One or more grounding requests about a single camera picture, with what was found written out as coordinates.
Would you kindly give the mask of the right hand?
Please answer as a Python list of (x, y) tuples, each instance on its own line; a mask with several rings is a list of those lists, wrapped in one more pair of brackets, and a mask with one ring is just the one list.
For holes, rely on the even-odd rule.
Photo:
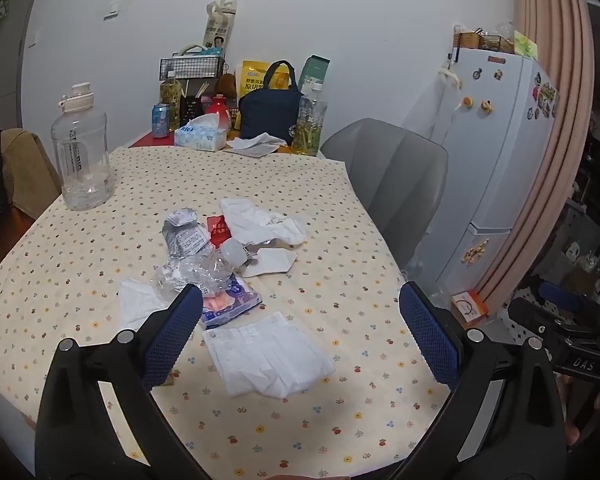
[(566, 442), (573, 448), (600, 424), (600, 384), (558, 375), (557, 385), (565, 419)]

